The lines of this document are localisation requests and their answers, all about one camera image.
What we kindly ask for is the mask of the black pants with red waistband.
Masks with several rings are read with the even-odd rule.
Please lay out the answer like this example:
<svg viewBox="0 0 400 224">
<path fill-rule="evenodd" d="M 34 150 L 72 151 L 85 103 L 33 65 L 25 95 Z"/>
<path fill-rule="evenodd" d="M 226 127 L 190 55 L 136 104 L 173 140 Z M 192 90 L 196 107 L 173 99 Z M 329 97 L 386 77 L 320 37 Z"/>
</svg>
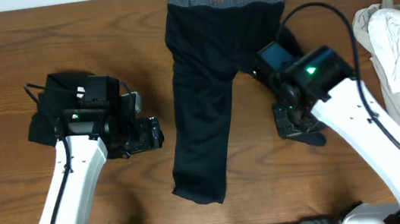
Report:
<svg viewBox="0 0 400 224">
<path fill-rule="evenodd" d="M 232 83 L 238 72 L 253 73 L 284 9 L 285 0 L 168 0 L 175 195 L 197 204 L 224 202 Z"/>
</svg>

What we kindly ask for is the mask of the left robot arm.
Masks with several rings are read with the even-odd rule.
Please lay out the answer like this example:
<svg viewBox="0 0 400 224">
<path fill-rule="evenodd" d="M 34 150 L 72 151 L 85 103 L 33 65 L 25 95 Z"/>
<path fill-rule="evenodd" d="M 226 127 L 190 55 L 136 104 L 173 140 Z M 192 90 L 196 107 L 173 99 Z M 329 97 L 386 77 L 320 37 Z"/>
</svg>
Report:
<svg viewBox="0 0 400 224">
<path fill-rule="evenodd" d="M 89 76 L 75 90 L 58 89 L 77 101 L 54 117 L 35 99 L 54 128 L 55 168 L 39 224 L 88 224 L 100 172 L 109 159 L 129 159 L 164 142 L 155 117 L 138 118 L 142 97 L 125 82 Z"/>
</svg>

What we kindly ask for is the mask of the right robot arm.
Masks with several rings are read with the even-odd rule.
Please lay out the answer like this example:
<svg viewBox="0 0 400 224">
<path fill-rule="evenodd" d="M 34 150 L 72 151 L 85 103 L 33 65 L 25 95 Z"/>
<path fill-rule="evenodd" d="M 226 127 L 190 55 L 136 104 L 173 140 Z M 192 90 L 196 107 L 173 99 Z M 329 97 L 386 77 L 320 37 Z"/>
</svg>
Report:
<svg viewBox="0 0 400 224">
<path fill-rule="evenodd" d="M 400 127 L 344 59 L 327 46 L 305 56 L 278 43 L 257 53 L 254 77 L 277 96 L 274 119 L 281 138 L 324 145 L 331 128 L 366 161 L 396 203 L 356 204 L 337 224 L 400 224 Z"/>
</svg>

